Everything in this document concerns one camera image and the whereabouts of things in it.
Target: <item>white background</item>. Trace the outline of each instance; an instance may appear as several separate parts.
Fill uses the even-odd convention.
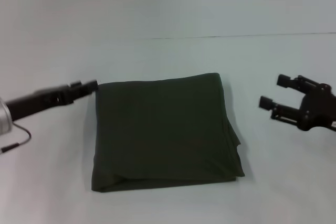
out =
[[[299,131],[257,107],[261,95],[299,106],[302,94],[275,85],[279,73],[336,87],[335,17],[335,0],[0,0],[4,100],[76,80],[218,72],[246,174],[92,192],[93,95],[19,121],[33,140],[0,156],[0,222],[334,223],[336,134]],[[0,143],[22,138],[14,130]]]

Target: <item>folded cloth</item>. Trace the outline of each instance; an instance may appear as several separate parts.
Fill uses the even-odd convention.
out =
[[[99,85],[92,190],[218,183],[244,176],[217,73]]]

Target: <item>dark green cloth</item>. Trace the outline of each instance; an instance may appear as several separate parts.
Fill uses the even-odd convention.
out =
[[[99,85],[92,190],[197,185],[244,176],[220,75]]]

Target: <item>white surface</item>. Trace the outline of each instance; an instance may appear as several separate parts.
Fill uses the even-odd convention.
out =
[[[191,1],[188,7],[188,0],[180,0],[181,9],[176,9],[175,0],[162,0],[162,5],[158,0],[128,0],[133,8],[125,7],[124,13],[123,0],[101,1],[1,0],[2,98],[75,80],[105,83],[218,72],[228,117],[242,141],[238,151],[246,177],[235,183],[93,193],[94,97],[84,98],[19,122],[31,130],[33,140],[0,156],[1,223],[335,222],[336,134],[302,132],[271,121],[257,105],[260,95],[266,95],[299,106],[300,93],[275,85],[279,73],[302,74],[336,87],[336,35],[131,39],[327,31],[336,25],[333,4],[306,0],[296,12],[286,9],[284,16],[280,7],[272,9],[274,0],[260,6],[244,0],[240,7],[245,10],[250,3],[254,13],[228,8],[228,17],[214,12],[207,23],[202,2]],[[211,8],[220,9],[220,1],[213,0]],[[257,14],[259,7],[274,11],[274,24],[272,13]],[[240,13],[246,18],[236,26]],[[177,26],[173,20],[178,17]],[[204,26],[197,26],[201,20]],[[14,131],[0,142],[20,137],[25,135]]]

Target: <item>cable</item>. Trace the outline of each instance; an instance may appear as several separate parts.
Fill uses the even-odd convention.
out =
[[[5,152],[8,152],[8,151],[10,151],[10,150],[16,148],[16,147],[19,147],[19,146],[21,146],[21,145],[24,145],[24,144],[28,143],[28,142],[32,139],[32,134],[30,133],[29,130],[27,130],[26,128],[23,128],[23,127],[20,126],[20,125],[17,125],[16,123],[13,123],[13,125],[14,125],[15,127],[19,128],[20,130],[25,131],[25,132],[28,134],[28,138],[27,138],[26,140],[24,140],[23,142],[21,142],[21,143],[15,143],[15,144],[11,144],[11,145],[2,147],[2,148],[0,149],[0,154],[3,154],[3,153],[5,153]]]

